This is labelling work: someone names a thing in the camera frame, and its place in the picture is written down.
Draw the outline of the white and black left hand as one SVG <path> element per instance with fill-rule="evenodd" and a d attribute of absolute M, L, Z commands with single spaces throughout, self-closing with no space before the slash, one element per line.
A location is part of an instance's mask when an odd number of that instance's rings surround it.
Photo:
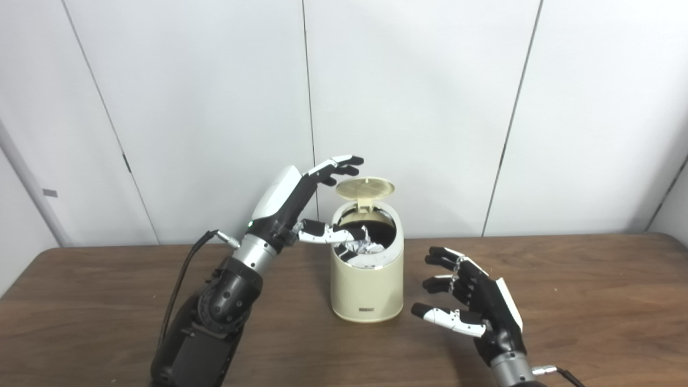
<path fill-rule="evenodd" d="M 340 244 L 365 240 L 363 226 L 347 230 L 312 219 L 302 219 L 302 211 L 320 184 L 333 187 L 334 175 L 356 176 L 364 159 L 358 156 L 336 156 L 304 174 L 290 165 L 263 194 L 252 215 L 247 233 L 263 240 L 280 253 L 297 241 L 314 244 Z"/>

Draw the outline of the white and black right hand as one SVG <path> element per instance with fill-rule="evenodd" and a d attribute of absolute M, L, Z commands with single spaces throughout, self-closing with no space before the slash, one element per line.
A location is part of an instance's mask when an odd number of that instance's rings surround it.
<path fill-rule="evenodd" d="M 422 282 L 422 288 L 429 294 L 446 292 L 465 309 L 416 302 L 411 306 L 414 316 L 471 336 L 479 356 L 487 365 L 506 353 L 527 355 L 523 320 L 503 278 L 490 277 L 470 257 L 447 247 L 431 247 L 425 263 L 441 266 L 452 273 L 430 277 Z"/>

